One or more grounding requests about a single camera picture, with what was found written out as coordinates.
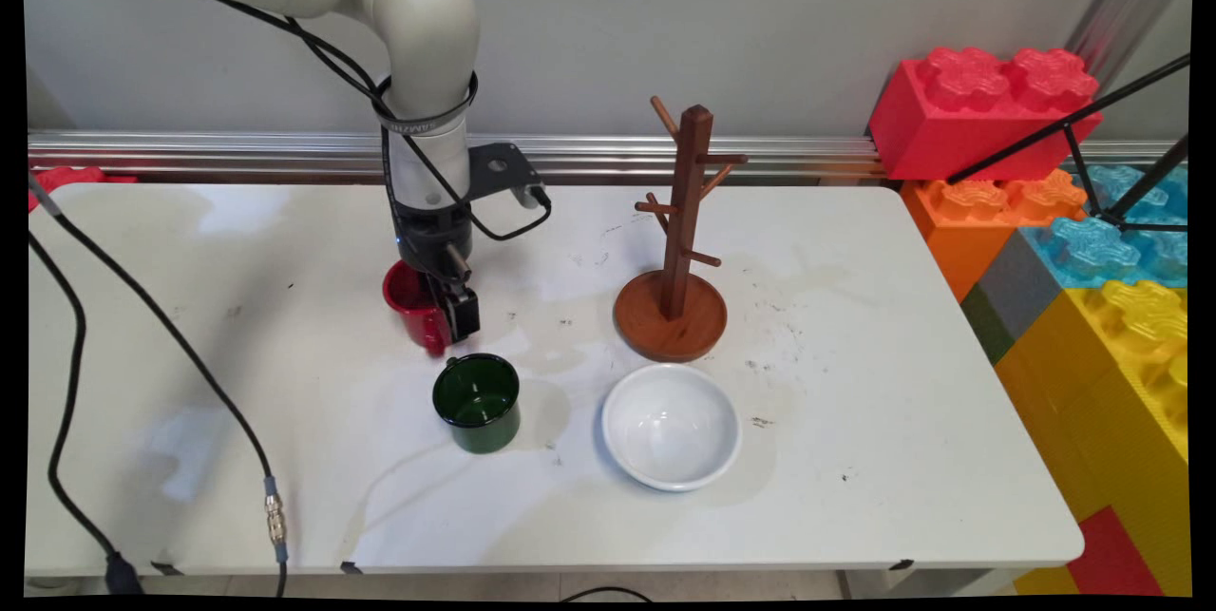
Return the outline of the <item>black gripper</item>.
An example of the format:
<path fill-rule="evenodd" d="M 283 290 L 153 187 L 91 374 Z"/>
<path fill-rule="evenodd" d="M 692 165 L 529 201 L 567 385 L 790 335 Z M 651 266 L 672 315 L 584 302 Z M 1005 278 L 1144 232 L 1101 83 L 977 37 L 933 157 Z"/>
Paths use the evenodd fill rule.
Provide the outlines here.
<path fill-rule="evenodd" d="M 421 287 L 438 309 L 445 312 L 452 344 L 465 342 L 482 330 L 482 308 L 468 287 L 472 269 L 472 219 L 460 204 L 438 211 L 392 204 L 392 224 L 398 250 L 413 270 L 421 271 Z"/>

